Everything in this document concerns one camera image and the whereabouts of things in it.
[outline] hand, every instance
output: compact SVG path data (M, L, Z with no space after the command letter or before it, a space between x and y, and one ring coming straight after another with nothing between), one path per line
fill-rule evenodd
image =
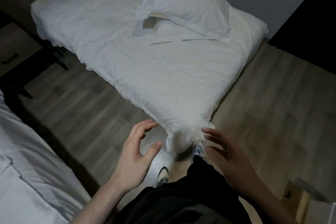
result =
M207 134L204 135L205 139L223 147L220 149L207 146L205 152L221 169L226 182L234 191L251 200L268 191L238 144L225 137L219 130L201 128L201 131Z
M161 141L153 143L144 156L139 150L140 140L145 137L145 132L157 125L152 120L145 120L134 125L124 144L119 162L111 178L124 193L136 188L143 182L153 158L162 147Z

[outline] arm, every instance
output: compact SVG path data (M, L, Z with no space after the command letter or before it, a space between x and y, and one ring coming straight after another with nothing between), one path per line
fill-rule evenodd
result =
M145 120L133 127L111 179L98 190L70 224L106 223L121 198L143 182L153 158L162 147L162 142L154 143L143 156L139 150L140 140L145 137L145 132L157 125L152 120Z
M205 151L221 169L230 187L254 206L264 224L297 224L281 202L268 190L254 171L249 159L235 142L219 130L202 128L204 138L222 146Z

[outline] pillowcase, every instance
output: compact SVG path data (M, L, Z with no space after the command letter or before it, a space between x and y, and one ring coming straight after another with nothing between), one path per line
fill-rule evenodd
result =
M155 35L152 44L166 43L180 40L212 39L191 29L175 24L174 22L157 18Z
M211 39L230 42L229 7L226 0L142 0L136 17L169 19Z

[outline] bed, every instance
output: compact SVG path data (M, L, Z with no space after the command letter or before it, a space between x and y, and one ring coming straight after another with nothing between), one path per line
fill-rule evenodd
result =
M141 0L36 0L37 32L65 47L164 127L168 152L181 153L214 127L212 112L258 49L267 26L230 7L232 41L152 44L136 19Z
M72 170L11 112L0 90L1 223L69 223L88 201Z

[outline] person's left hand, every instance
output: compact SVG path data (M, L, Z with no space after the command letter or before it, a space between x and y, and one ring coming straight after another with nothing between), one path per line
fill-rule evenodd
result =
M124 144L119 162L111 177L124 193L136 188L143 182L153 158L162 147L161 141L153 143L145 155L142 155L139 149L140 140L145 137L145 132L157 125L152 120L145 120L134 125Z

